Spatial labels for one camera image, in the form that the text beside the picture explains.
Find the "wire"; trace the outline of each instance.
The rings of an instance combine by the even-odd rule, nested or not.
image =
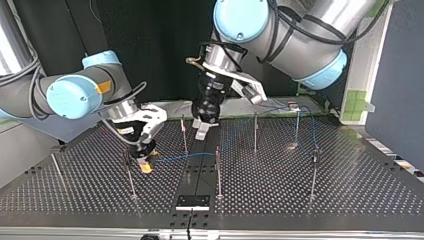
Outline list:
[[[35,101],[35,95],[34,95],[34,91],[35,91],[35,85],[37,84],[37,78],[39,78],[39,73],[41,70],[41,66],[38,66],[35,69],[35,72],[32,76],[31,79],[31,83],[30,83],[30,87],[29,87],[29,95],[28,95],[28,104],[29,104],[29,110],[31,112],[31,115],[39,120],[39,121],[43,121],[45,119],[47,119],[49,117],[49,115],[47,113],[45,113],[37,104]]]
[[[90,11],[91,11],[91,14],[93,15],[93,17],[94,17],[97,21],[99,21],[99,22],[101,23],[102,21],[100,20],[100,18],[99,18],[99,17],[97,17],[97,15],[94,13],[94,10],[93,10],[93,0],[90,0],[90,2],[89,2],[88,4],[90,5]]]
[[[277,42],[277,37],[278,37],[278,23],[280,21],[280,19],[278,18],[278,5],[276,1],[268,1],[269,5],[271,6],[272,9],[274,9],[274,25],[273,25],[273,33],[272,33],[272,37],[271,37],[271,44],[268,48],[268,52],[265,55],[265,57],[261,60],[258,58],[259,63],[264,63],[268,60],[268,58],[271,56],[272,51],[274,51],[274,47],[275,47],[275,43]]]
[[[318,146],[318,142],[317,142],[317,127],[316,127],[316,124],[315,124],[314,115],[312,114],[311,109],[309,109],[309,107],[307,107],[307,106],[299,106],[299,108],[301,110],[303,108],[303,109],[306,109],[308,111],[309,116],[310,116],[311,121],[312,121],[312,136],[313,136],[313,139],[314,139],[314,145],[315,146]]]
[[[98,109],[98,110],[94,111],[93,113],[100,113],[100,112],[103,112],[105,110],[108,110],[108,109],[111,109],[113,107],[116,107],[117,105],[121,104],[123,101],[126,101],[128,99],[134,98],[135,96],[137,96],[138,94],[140,94],[146,87],[147,87],[147,82],[146,81],[141,82],[140,84],[138,84],[132,90],[133,93],[131,93],[128,97],[125,97],[124,99],[122,99],[121,101],[119,101],[117,103],[106,105],[106,107],[101,108],[101,109]]]
[[[271,8],[278,13],[279,18],[282,19],[284,22],[286,22],[290,27],[292,27],[296,31],[298,31],[298,32],[302,33],[303,35],[308,36],[308,37],[310,37],[314,40],[317,40],[319,42],[323,42],[323,43],[326,43],[326,44],[332,44],[332,45],[344,45],[344,44],[353,43],[355,41],[358,41],[359,39],[363,38],[366,34],[368,34],[368,32],[374,27],[374,25],[377,23],[377,20],[383,14],[387,5],[390,3],[390,0],[384,1],[383,5],[378,10],[374,19],[371,21],[371,23],[368,25],[368,27],[362,33],[358,34],[355,37],[352,36],[347,40],[333,40],[333,39],[323,38],[323,37],[315,35],[311,32],[308,32],[307,30],[305,30],[305,29],[297,26],[295,23],[293,23],[284,13],[282,13],[278,10],[278,7],[275,8],[275,6],[277,5],[276,0],[269,0],[269,2],[270,2]]]
[[[246,49],[244,49],[244,48],[242,48],[242,47],[240,47],[240,46],[238,46],[237,44],[235,44],[235,43],[227,43],[227,42],[223,42],[222,40],[221,40],[221,36],[220,36],[220,34],[219,34],[219,32],[216,30],[216,28],[214,28],[213,29],[213,32],[214,32],[214,34],[215,34],[215,37],[217,38],[217,40],[218,41],[214,41],[214,40],[211,40],[211,41],[207,41],[207,42],[201,42],[200,43],[200,46],[205,46],[205,45],[209,45],[209,44],[214,44],[214,45],[218,45],[218,46],[220,46],[221,48],[222,48],[222,50],[224,51],[224,53],[225,53],[225,55],[227,55],[227,57],[230,59],[230,61],[234,64],[234,66],[236,67],[236,70],[238,71],[238,72],[243,72],[243,69],[242,69],[242,67],[240,66],[240,64],[233,58],[233,56],[231,56],[231,54],[228,52],[228,50],[227,50],[227,48],[228,47],[236,47],[236,48],[240,48],[240,49],[242,49],[243,50],[243,56],[242,56],[242,58],[244,57],[244,56],[246,56],[246,54],[247,54],[247,50]]]

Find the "robotic arm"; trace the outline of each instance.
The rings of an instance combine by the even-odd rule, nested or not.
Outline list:
[[[30,45],[26,44],[7,1],[0,1],[0,43],[0,117],[40,118],[57,114],[79,119],[99,113],[106,125],[129,144],[129,152],[138,160],[141,170],[151,172],[149,157],[156,147],[153,138],[167,114],[154,105],[135,103],[135,96],[146,83],[133,90],[113,51],[84,58],[84,70],[79,72],[40,76],[38,57],[31,56]]]
[[[342,74],[347,56],[341,46],[358,40],[375,24],[349,38],[378,0],[319,0],[303,19],[278,9],[275,0],[222,0],[214,8],[214,34],[206,47],[199,88],[192,114],[203,140],[216,125],[220,104],[230,88],[257,104],[266,101],[262,85],[242,73],[243,51],[255,54],[313,90],[330,86]]]

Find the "metal rod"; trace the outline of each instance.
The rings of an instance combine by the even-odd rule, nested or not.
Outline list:
[[[297,111],[296,116],[296,133],[295,133],[295,146],[299,143],[299,122],[300,122],[300,111]]]
[[[132,175],[131,175],[131,171],[130,171],[129,166],[128,166],[127,172],[128,172],[128,178],[129,178],[130,184],[131,184],[132,198],[137,199],[137,194],[135,193],[135,187],[134,187],[134,183],[133,183],[133,180],[132,180]]]
[[[312,177],[311,201],[315,199],[315,182],[317,178],[317,164],[314,163],[314,176]]]
[[[66,189],[65,179],[63,178],[63,174],[62,174],[62,171],[60,170],[60,167],[59,167],[59,164],[57,162],[56,156],[54,155],[54,153],[50,154],[50,156],[53,159],[54,166],[56,168],[57,173],[59,174],[60,180],[62,181],[62,185],[63,185],[63,187],[65,189],[65,192],[68,193],[68,190]]]
[[[258,151],[258,114],[255,112],[255,153]]]
[[[184,151],[187,154],[188,153],[188,148],[187,148],[186,128],[185,128],[185,125],[184,125],[184,114],[181,116],[181,131],[183,132]]]
[[[218,199],[221,200],[224,198],[222,195],[222,187],[221,187],[221,154],[219,152],[219,146],[216,147],[216,170],[218,172]]]
[[[54,166],[55,166],[55,168],[57,170],[57,173],[59,174],[60,177],[63,177],[62,171],[60,170],[59,164],[57,163],[56,156],[54,155],[54,153],[50,154],[50,156],[53,159],[53,163],[54,163]]]

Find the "gray wall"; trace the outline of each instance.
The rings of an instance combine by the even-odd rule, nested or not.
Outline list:
[[[49,155],[56,139],[24,124],[0,126],[0,188]]]
[[[424,169],[424,1],[394,4],[366,131]]]

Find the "black backdrop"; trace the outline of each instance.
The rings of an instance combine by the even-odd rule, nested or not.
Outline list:
[[[81,69],[85,53],[118,53],[133,86],[148,88],[142,101],[197,97],[197,68],[185,64],[212,30],[215,0],[14,0],[48,75]],[[293,96],[297,84],[248,54],[243,69],[260,80],[268,96]],[[335,105],[346,74],[325,95]]]
[[[185,58],[198,56],[201,41],[209,40],[215,0],[97,1],[104,32],[135,85],[147,81],[144,101],[194,99],[198,69]],[[248,55],[246,71],[260,79],[270,96],[295,95],[296,84]]]

